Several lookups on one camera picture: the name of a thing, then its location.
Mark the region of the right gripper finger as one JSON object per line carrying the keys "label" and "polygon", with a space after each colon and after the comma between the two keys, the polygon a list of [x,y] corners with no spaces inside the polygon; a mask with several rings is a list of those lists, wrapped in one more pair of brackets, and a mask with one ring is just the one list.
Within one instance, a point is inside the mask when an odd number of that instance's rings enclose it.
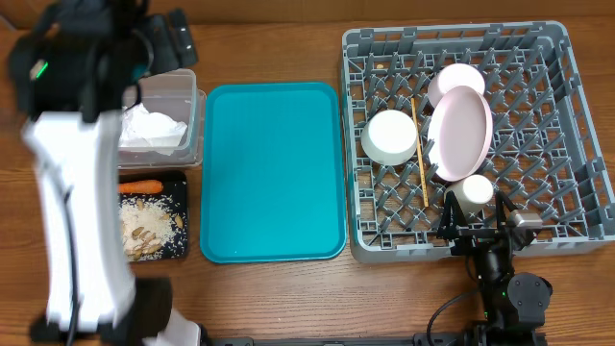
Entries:
{"label": "right gripper finger", "polygon": [[466,227],[466,218],[453,191],[445,194],[444,209],[437,229],[438,236],[458,236]]}
{"label": "right gripper finger", "polygon": [[516,205],[502,191],[495,193],[497,228],[502,229],[506,224],[508,212],[517,210]]}

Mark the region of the white cup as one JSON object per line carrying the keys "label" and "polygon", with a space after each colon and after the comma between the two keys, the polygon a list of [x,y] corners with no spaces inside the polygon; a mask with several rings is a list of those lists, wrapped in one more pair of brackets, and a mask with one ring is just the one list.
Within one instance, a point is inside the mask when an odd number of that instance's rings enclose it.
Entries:
{"label": "white cup", "polygon": [[492,199],[494,188],[486,177],[471,175],[450,185],[446,189],[445,195],[448,195],[449,192],[455,194],[464,216],[469,218],[477,215]]}

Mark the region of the large white plate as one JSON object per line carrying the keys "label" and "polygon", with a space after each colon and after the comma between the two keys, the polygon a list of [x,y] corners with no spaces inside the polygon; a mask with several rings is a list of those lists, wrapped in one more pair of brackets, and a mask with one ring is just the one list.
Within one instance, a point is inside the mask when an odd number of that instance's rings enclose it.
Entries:
{"label": "large white plate", "polygon": [[456,182],[484,162],[493,135],[493,119],[485,98],[469,86],[448,91],[435,107],[428,129],[428,152],[435,174]]}

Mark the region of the white napkin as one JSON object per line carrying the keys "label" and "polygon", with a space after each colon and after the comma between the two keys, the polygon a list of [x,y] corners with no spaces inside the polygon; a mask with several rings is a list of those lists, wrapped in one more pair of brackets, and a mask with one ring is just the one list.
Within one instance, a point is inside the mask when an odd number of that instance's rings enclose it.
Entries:
{"label": "white napkin", "polygon": [[142,103],[124,108],[120,148],[146,148],[170,156],[185,134],[187,125],[161,112],[149,112]]}

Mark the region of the wooden chopstick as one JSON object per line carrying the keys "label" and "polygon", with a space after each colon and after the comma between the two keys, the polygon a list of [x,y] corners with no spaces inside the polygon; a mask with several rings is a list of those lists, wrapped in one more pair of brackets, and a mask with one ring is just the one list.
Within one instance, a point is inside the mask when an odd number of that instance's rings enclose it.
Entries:
{"label": "wooden chopstick", "polygon": [[411,111],[412,111],[412,118],[413,118],[414,126],[416,128],[417,162],[418,162],[419,172],[420,172],[420,182],[421,182],[421,188],[422,188],[423,203],[424,203],[424,207],[428,208],[430,203],[429,203],[429,196],[428,196],[428,190],[427,190],[427,181],[426,181],[425,167],[424,167],[424,163],[423,163],[422,138],[421,138],[420,128],[419,128],[419,124],[418,124],[418,116],[417,116],[417,112],[416,112],[415,100],[414,100],[413,96],[410,97],[410,105],[411,105]]}

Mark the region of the green-rimmed white bowl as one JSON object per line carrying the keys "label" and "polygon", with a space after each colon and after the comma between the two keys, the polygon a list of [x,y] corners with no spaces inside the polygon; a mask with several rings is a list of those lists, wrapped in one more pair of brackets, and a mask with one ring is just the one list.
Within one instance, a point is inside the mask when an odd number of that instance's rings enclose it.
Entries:
{"label": "green-rimmed white bowl", "polygon": [[402,111],[376,113],[365,125],[360,142],[371,161],[381,165],[399,165],[417,151],[417,130],[412,118]]}

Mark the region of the orange carrot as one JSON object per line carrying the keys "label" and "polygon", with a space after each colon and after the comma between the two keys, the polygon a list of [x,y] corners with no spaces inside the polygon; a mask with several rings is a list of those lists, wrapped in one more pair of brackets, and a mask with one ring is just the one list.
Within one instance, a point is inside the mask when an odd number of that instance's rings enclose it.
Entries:
{"label": "orange carrot", "polygon": [[163,191],[163,183],[158,180],[142,180],[122,183],[118,186],[121,194],[158,194]]}

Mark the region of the food scraps pile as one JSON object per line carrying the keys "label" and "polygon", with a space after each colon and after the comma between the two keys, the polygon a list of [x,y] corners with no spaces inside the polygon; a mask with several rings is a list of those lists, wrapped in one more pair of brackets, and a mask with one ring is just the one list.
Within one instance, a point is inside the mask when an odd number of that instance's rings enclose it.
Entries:
{"label": "food scraps pile", "polygon": [[170,195],[121,195],[120,231],[131,262],[178,259],[188,245],[186,208]]}

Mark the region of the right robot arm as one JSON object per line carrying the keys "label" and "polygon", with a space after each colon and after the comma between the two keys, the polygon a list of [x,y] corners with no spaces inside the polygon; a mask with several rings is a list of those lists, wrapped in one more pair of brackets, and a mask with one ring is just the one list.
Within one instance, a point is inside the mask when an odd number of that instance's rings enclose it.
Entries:
{"label": "right robot arm", "polygon": [[[429,345],[545,345],[537,330],[545,324],[553,286],[531,273],[517,273],[516,251],[529,246],[543,229],[535,212],[518,209],[503,193],[496,194],[496,225],[471,229],[455,194],[446,194],[437,236],[454,243],[451,254],[465,258],[476,287],[443,304],[430,318]],[[436,318],[451,305],[478,294],[484,319],[471,322],[459,334],[436,334]]]}

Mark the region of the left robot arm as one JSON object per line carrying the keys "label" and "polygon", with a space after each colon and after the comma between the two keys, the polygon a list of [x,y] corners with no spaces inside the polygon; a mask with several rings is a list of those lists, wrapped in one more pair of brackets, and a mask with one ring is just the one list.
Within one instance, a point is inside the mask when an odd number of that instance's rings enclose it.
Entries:
{"label": "left robot arm", "polygon": [[22,137],[35,157],[49,298],[35,343],[96,335],[111,345],[204,345],[205,328],[173,306],[166,278],[138,278],[120,234],[123,96],[145,77],[197,62],[185,13],[145,1],[49,5],[14,45],[8,70]]}

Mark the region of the clear plastic bin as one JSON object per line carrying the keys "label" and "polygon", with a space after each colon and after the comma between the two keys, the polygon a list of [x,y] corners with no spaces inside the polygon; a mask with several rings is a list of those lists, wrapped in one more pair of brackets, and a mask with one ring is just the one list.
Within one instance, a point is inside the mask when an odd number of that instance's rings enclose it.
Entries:
{"label": "clear plastic bin", "polygon": [[[189,69],[177,69],[140,81],[141,101],[149,112],[161,112],[187,125],[182,141],[170,156],[146,148],[120,148],[118,166],[122,169],[197,166],[203,159],[203,121],[206,94],[197,88],[196,75]],[[124,94],[124,108],[139,103],[136,93]]]}

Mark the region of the grey dish rack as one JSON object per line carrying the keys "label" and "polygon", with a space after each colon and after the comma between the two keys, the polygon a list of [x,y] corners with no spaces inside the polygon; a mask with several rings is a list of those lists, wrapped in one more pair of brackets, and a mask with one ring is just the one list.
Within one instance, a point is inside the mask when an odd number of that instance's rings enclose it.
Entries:
{"label": "grey dish rack", "polygon": [[422,137],[429,207],[417,154],[387,166],[371,161],[360,137],[379,111],[412,117],[420,133],[431,120],[428,86],[453,63],[474,66],[494,134],[478,173],[544,228],[527,256],[588,253],[614,239],[614,192],[566,28],[555,21],[363,28],[342,38],[341,86],[351,251],[364,263],[446,258],[436,235],[445,183]]}

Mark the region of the teal plastic tray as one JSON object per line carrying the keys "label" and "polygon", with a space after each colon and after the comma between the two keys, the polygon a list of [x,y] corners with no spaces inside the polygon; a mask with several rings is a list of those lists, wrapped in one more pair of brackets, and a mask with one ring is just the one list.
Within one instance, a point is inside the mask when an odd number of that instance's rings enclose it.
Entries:
{"label": "teal plastic tray", "polygon": [[345,174],[331,86],[219,86],[204,130],[200,248],[208,260],[329,260],[342,252]]}

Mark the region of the black plastic tray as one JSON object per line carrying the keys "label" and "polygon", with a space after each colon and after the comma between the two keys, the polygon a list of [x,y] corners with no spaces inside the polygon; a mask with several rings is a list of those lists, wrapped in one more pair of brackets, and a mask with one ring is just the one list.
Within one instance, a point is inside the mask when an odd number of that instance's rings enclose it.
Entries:
{"label": "black plastic tray", "polygon": [[148,173],[142,175],[123,176],[120,178],[120,184],[142,181],[142,180],[158,180],[163,183],[163,191],[158,194],[137,194],[137,195],[170,195],[176,202],[180,202],[187,213],[187,229],[188,229],[188,206],[187,206],[187,180],[186,176],[181,171],[167,171],[159,173]]}

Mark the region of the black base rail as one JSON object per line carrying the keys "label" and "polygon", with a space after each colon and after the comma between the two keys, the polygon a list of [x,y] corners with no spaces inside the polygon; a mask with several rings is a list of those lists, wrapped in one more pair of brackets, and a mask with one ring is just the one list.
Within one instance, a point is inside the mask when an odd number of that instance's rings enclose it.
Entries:
{"label": "black base rail", "polygon": [[[494,341],[472,341],[464,333],[437,333],[431,335],[435,346],[470,346],[470,345],[538,345],[547,346],[543,334],[528,340],[504,341],[496,337]],[[430,346],[426,334],[407,337],[364,337],[364,338],[289,338],[289,339],[253,339],[251,337],[211,337],[205,342],[209,346]]]}

